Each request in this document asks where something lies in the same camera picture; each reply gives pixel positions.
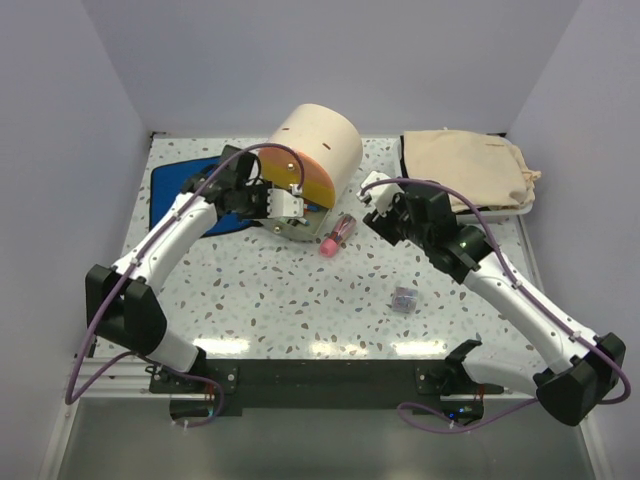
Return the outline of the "pink pencil case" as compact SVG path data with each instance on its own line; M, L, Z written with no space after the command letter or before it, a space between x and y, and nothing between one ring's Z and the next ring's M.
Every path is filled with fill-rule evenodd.
M353 233L357 220L349 214L342 215L334 225L331 233L320 245L319 253L326 257L333 257L341 248L341 245Z

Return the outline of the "white tray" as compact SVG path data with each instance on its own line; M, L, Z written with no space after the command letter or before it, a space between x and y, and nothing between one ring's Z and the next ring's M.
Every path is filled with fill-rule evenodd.
M401 156L404 156L404 136L400 135L394 142L393 149L395 150L396 160L394 162L394 172L396 176L401 177L399 172L398 161ZM507 217L520 216L528 214L533 208L533 203L528 204L522 208L507 208L492 210L486 207L480 208L479 211L482 216L489 222L501 222ZM458 219L463 223L478 223L477 217L470 210L463 210L457 213Z

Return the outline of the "beige cloth bag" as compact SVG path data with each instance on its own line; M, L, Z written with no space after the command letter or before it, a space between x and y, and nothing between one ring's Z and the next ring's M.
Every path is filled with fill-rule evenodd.
M519 147L495 135L463 130L406 131L403 160L410 178L438 182L489 210L521 210L535 201L541 173Z

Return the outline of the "blue cloth mat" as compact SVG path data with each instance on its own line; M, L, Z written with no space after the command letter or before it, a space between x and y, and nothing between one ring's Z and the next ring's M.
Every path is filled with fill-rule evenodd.
M148 229L152 230L173 205L175 197L180 193L184 182L220 162L219 156L186 160L156 167L151 172L150 207ZM221 217L217 223L207 230L202 237L215 237L249 229L257 226L256 222L240 220L236 214Z

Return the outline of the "black cloth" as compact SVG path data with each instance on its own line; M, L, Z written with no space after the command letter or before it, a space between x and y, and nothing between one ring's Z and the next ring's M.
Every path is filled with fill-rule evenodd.
M401 156L399 161L398 161L398 165L399 165L399 172L401 174L402 178L411 178L410 172L408 170L408 166L405 160L404 156Z

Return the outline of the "beige round drawer cabinet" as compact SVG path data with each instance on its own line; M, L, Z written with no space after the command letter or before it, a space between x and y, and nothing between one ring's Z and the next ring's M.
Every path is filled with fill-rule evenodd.
M355 126L321 105L296 107L259 150L263 177L288 189L302 186L302 197L332 209L358 170L363 143Z

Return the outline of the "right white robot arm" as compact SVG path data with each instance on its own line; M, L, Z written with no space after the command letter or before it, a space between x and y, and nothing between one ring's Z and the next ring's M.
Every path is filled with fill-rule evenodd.
M622 370L626 346L614 333L599 335L582 325L522 275L500 249L484 218L457 220L455 191L436 182L379 176L365 181L360 202L372 206L363 219L391 245L409 241L431 265L482 297L534 347L545 362L540 373L486 356L473 346L445 369L459 393L494 384L533 396L555 420L578 425L595 407L626 401Z

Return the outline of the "clear box of clips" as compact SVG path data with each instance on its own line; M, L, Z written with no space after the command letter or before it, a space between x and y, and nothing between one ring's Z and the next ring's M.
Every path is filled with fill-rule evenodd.
M391 299L391 309L398 313L411 314L416 310L419 294L415 289L397 286Z

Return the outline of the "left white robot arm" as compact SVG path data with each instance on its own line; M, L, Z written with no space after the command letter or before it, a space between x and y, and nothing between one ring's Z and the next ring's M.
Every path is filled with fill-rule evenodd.
M273 197L271 182L255 176L261 167L259 145L226 146L205 160L165 200L164 210L143 239L109 266L94 265L85 277L86 355L99 337L128 353L172 372L185 392L200 390L207 380L204 350L170 325L159 301L169 276L194 243L235 217L242 222L266 218Z

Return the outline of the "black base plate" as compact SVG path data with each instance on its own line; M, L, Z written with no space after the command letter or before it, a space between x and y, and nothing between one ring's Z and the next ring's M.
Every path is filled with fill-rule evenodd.
M209 408L222 416L240 416L248 409L386 410L402 402L426 404L440 411L461 405L464 416L478 419L483 406L453 401L503 388L478 384L462 367L445 360L234 360L209 359L204 381L148 366L149 391L171 397L174 420L203 418Z

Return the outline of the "grey bottom drawer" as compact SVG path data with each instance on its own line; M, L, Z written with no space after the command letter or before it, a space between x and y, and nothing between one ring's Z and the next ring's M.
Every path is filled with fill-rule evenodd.
M302 217L259 219L257 223L281 238L299 242L312 242L319 236L321 228L330 213L330 209L305 200Z

